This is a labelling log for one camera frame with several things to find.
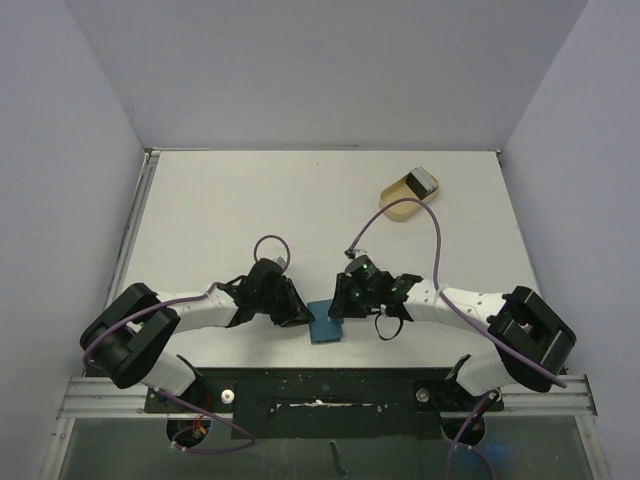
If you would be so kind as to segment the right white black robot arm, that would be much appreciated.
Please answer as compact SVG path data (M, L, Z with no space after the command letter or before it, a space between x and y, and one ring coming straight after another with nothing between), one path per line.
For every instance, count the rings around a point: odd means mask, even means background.
M492 353L465 354L450 371L445 395L459 409L469 408L490 390L512 384L548 392L560 384L560 371L577 342L573 330L528 287L482 293L438 286L414 274L394 277L361 255L336 276L329 316L371 315L396 318L400 326L437 322L469 330L492 343Z

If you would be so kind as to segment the blue card holder wallet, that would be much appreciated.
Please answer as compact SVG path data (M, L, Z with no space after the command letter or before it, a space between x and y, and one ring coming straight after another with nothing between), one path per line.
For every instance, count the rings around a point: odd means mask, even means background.
M308 324L312 345L336 343L343 338L342 325L344 320L329 316L331 304L331 300L319 300L307 304L308 310L314 317Z

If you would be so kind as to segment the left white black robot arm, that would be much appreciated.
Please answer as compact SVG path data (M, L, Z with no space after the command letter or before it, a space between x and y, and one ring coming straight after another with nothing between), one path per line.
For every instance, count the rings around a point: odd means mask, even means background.
M177 333L229 329L266 315L279 327L309 324L314 316L282 264L259 259L246 275L215 282L202 293L155 292L142 282L127 287L81 335L83 362L120 389L143 384L167 392L180 410L200 405L204 387L187 361L165 351Z

